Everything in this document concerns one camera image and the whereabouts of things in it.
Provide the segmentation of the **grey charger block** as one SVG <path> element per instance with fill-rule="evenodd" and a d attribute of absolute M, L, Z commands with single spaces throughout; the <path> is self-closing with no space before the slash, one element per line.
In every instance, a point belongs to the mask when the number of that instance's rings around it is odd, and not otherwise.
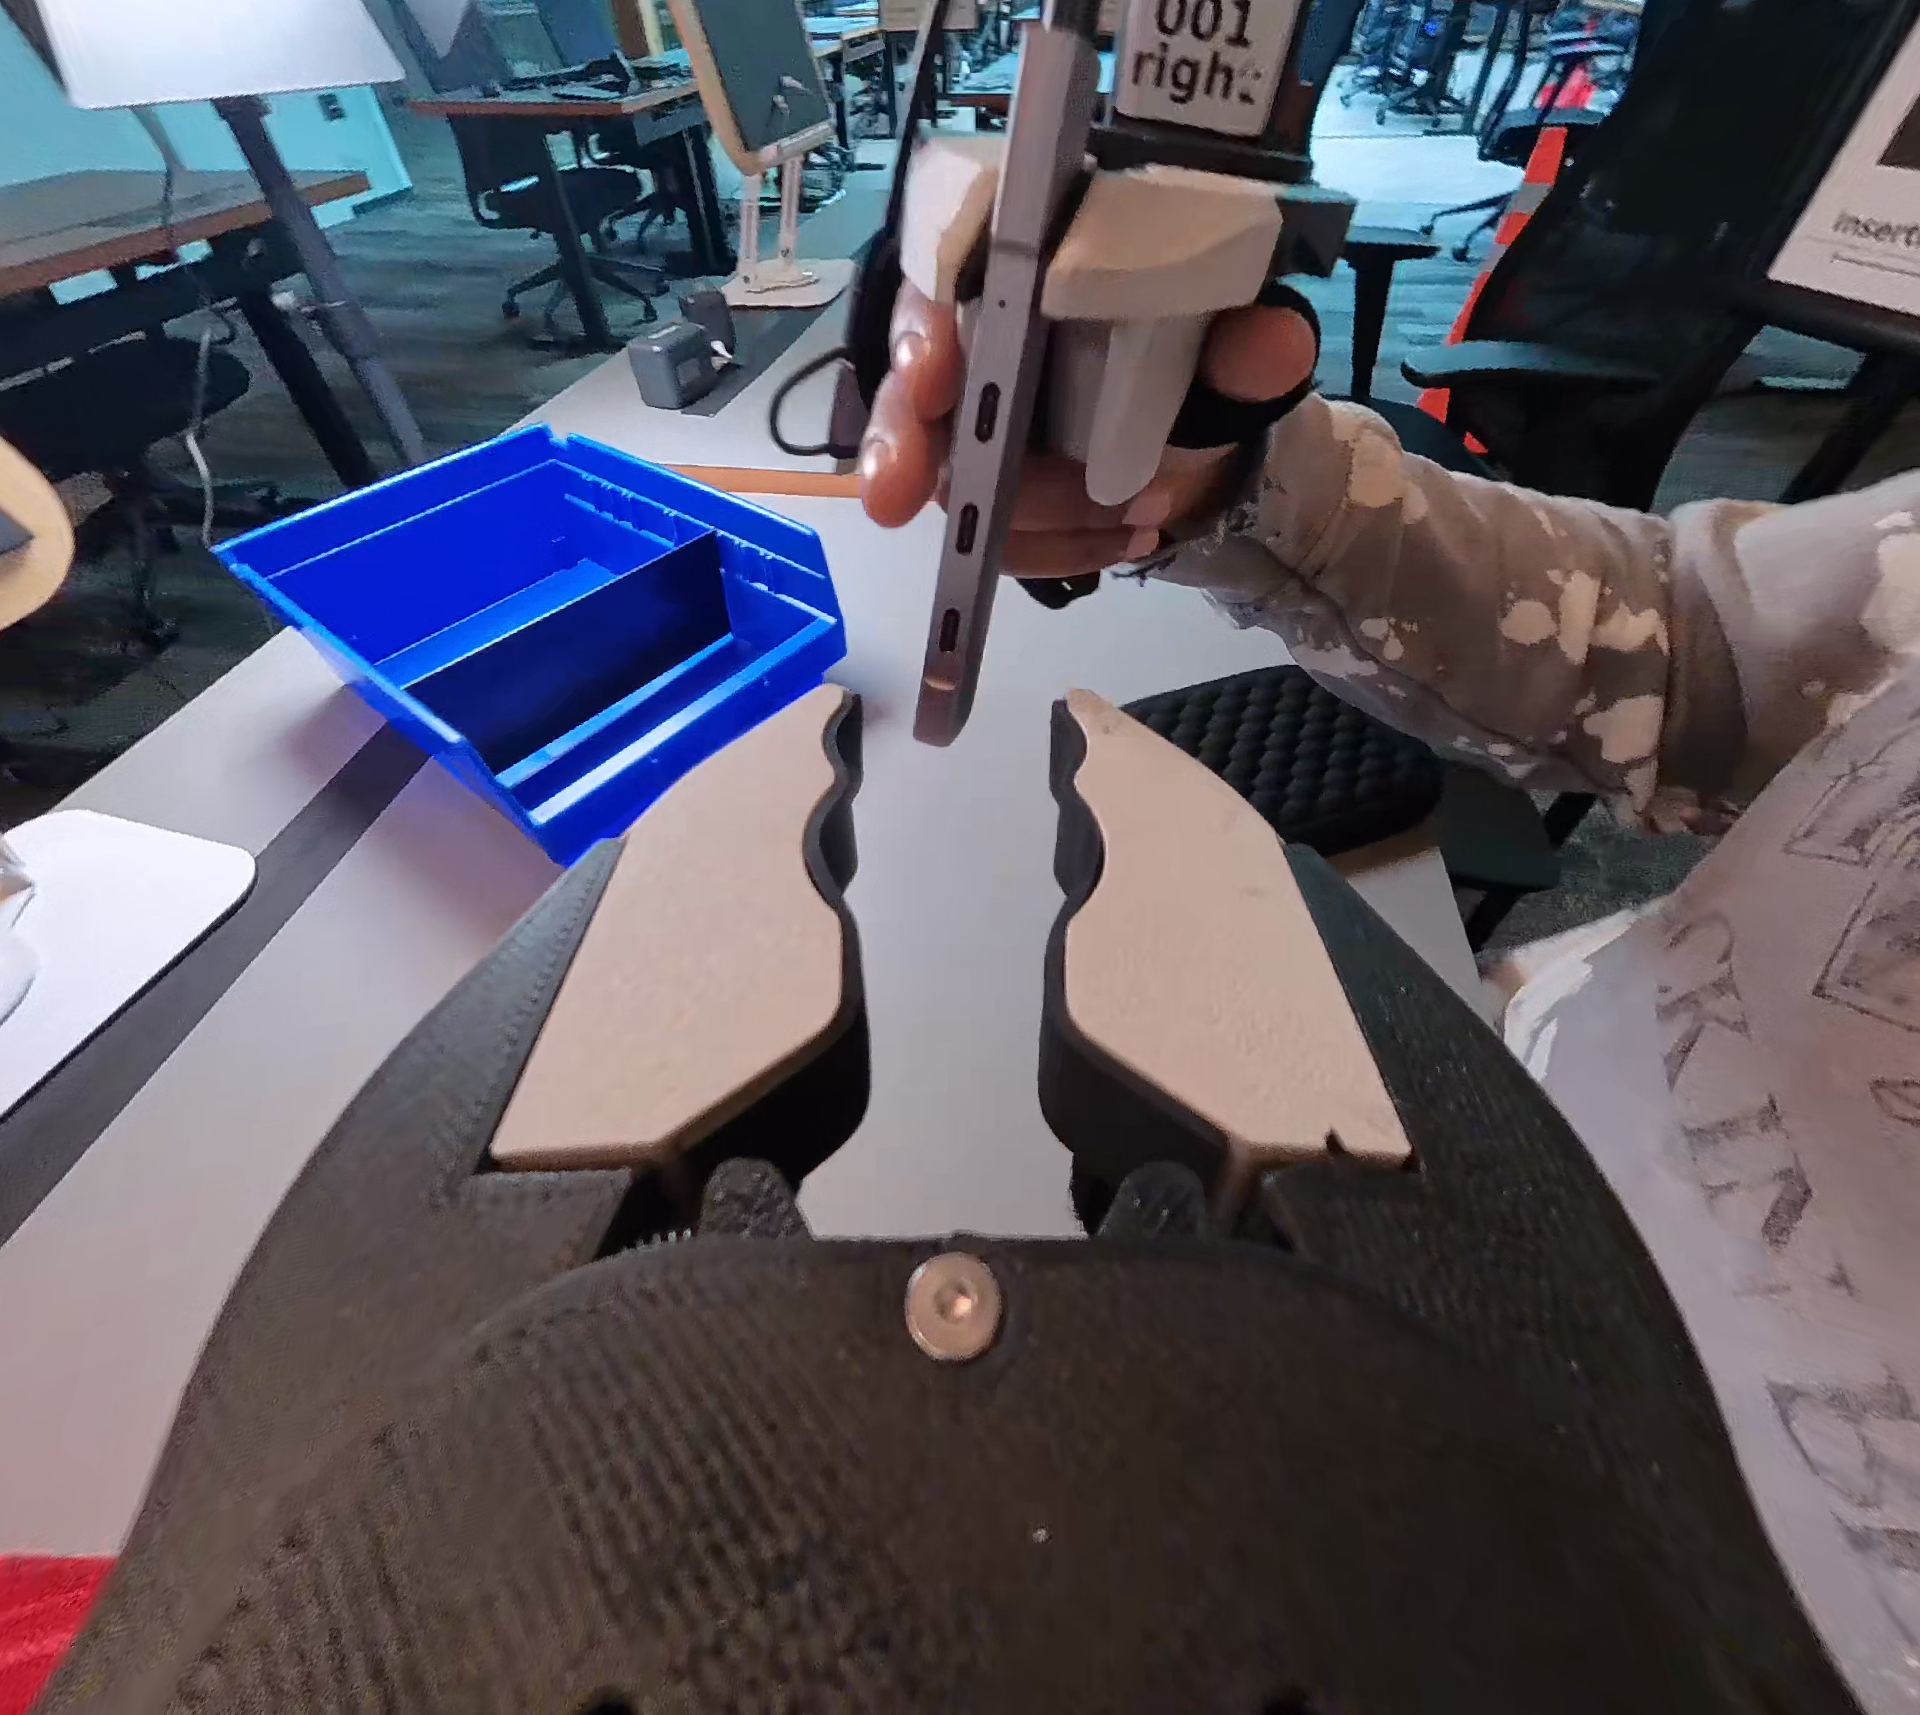
<path fill-rule="evenodd" d="M 683 413 L 715 393 L 736 365 L 739 331 L 721 289 L 691 289 L 681 315 L 662 319 L 627 345 L 641 403 Z"/>

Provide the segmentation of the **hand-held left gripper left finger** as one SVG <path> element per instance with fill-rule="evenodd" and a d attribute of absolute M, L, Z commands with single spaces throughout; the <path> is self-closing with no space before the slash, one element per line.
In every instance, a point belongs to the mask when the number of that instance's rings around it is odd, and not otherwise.
<path fill-rule="evenodd" d="M 678 779 L 617 844 L 502 1114 L 504 1174 L 692 1200 L 735 1158 L 797 1190 L 871 1100 L 848 888 L 862 709 L 821 685 Z"/>

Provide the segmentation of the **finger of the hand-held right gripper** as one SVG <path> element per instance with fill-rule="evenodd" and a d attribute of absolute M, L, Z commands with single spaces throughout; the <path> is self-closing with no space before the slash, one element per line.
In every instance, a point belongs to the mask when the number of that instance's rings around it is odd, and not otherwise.
<path fill-rule="evenodd" d="M 1042 285 L 1047 323 L 1212 319 L 1253 305 L 1285 233 L 1273 187 L 1094 171 Z"/>
<path fill-rule="evenodd" d="M 952 307 L 982 279 L 969 271 L 987 255 L 1006 139 L 935 137 L 916 147 L 905 187 L 905 283 Z"/>

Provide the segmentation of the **red plastic bin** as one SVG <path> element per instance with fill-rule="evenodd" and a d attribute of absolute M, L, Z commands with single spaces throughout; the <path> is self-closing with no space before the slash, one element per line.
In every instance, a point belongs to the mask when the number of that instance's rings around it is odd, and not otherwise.
<path fill-rule="evenodd" d="M 2 1556 L 2 1714 L 34 1708 L 117 1564 L 112 1556 Z"/>

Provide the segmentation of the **row of office chairs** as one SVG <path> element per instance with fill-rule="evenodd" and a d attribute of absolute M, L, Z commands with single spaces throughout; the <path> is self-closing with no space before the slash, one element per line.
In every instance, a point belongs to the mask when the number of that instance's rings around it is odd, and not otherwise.
<path fill-rule="evenodd" d="M 1583 0 L 1369 0 L 1335 95 L 1380 129 L 1475 135 L 1524 51 Z"/>

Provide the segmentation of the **black mesh office chair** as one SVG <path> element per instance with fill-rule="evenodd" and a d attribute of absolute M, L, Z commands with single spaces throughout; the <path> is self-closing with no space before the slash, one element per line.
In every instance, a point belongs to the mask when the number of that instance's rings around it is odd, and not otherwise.
<path fill-rule="evenodd" d="M 1405 453 L 1649 513 L 1765 329 L 1765 265 L 1916 0 L 1680 0 L 1617 109 L 1487 267 L 1461 343 L 1405 363 Z"/>

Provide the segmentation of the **blue plastic bin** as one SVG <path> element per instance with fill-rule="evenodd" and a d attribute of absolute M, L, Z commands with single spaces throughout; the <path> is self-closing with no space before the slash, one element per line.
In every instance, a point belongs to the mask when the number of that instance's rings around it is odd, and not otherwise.
<path fill-rule="evenodd" d="M 731 635 L 564 759 L 497 779 L 409 685 L 715 533 Z M 813 529 L 579 435 L 504 435 L 218 547 L 342 683 L 535 842 L 579 862 L 816 689 L 848 629 Z"/>

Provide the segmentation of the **person's right forearm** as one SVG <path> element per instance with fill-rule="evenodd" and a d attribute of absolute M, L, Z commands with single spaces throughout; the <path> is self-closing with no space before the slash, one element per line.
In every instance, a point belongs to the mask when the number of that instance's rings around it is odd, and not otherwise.
<path fill-rule="evenodd" d="M 1916 475 L 1667 519 L 1457 475 L 1317 395 L 1138 567 L 1509 783 L 1720 834 L 1858 715 L 1916 721 Z"/>

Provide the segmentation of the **wooden desk black legs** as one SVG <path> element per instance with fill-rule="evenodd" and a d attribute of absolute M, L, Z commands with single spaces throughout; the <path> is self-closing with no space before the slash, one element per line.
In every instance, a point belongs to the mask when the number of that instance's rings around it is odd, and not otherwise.
<path fill-rule="evenodd" d="M 589 159 L 635 173 L 643 185 L 639 207 L 624 217 L 670 213 L 685 219 L 686 269 L 698 279 L 725 279 L 736 265 L 736 247 L 719 195 L 711 129 L 691 87 L 609 97 L 582 89 L 550 95 L 430 97 L 409 113 L 420 119 L 518 115 L 550 133 L 555 157 L 571 165 Z"/>
<path fill-rule="evenodd" d="M 80 171 L 2 191 L 2 379 L 14 385 L 231 307 L 347 489 L 376 479 L 281 305 L 294 243 L 242 173 Z"/>

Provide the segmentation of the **person's right hand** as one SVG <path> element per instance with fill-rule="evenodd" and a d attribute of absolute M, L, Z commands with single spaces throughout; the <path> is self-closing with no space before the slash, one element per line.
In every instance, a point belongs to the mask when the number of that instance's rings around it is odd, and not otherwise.
<path fill-rule="evenodd" d="M 900 289 L 893 355 L 858 453 L 861 503 L 881 529 L 905 529 L 949 503 L 952 421 L 966 341 L 954 309 Z M 1002 545 L 1004 577 L 1069 581 L 1128 569 L 1209 527 L 1237 501 L 1256 445 L 1314 383 L 1321 331 L 1308 305 L 1277 291 L 1212 323 L 1195 383 L 1156 477 L 1123 507 L 1092 501 L 1083 465 L 1047 453 L 1022 461 Z"/>

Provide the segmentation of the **white framed sign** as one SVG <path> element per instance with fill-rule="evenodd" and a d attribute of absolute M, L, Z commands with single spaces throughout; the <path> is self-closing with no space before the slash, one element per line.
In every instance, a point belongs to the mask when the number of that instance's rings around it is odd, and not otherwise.
<path fill-rule="evenodd" d="M 1878 67 L 1767 279 L 1846 311 L 1919 321 L 1919 25 Z"/>

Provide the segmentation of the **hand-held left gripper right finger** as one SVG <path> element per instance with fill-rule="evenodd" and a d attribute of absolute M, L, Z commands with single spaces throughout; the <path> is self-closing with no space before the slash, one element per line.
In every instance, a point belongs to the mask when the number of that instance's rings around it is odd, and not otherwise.
<path fill-rule="evenodd" d="M 1053 713 L 1054 876 L 1038 1098 L 1079 1188 L 1150 1164 L 1237 1218 L 1299 1166 L 1415 1164 L 1295 852 L 1227 783 L 1116 705 Z"/>

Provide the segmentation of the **grey USB hub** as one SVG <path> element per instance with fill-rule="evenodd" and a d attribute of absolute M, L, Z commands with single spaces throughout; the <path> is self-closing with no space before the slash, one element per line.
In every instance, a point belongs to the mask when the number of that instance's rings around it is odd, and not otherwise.
<path fill-rule="evenodd" d="M 1084 187 L 1097 85 L 1087 35 L 1042 23 L 1025 39 L 952 421 L 944 545 L 914 721 L 916 741 L 930 749 L 952 747 L 972 717 L 1045 377 L 1045 281 Z"/>

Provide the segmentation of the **wooden tablet stand white base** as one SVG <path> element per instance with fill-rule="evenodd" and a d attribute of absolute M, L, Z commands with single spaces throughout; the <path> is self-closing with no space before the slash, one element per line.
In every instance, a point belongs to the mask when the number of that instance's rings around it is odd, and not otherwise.
<path fill-rule="evenodd" d="M 723 291 L 733 311 L 816 311 L 848 291 L 852 263 L 805 261 L 799 249 L 806 159 L 837 137 L 832 123 L 832 137 L 805 157 L 739 175 L 736 273 Z"/>

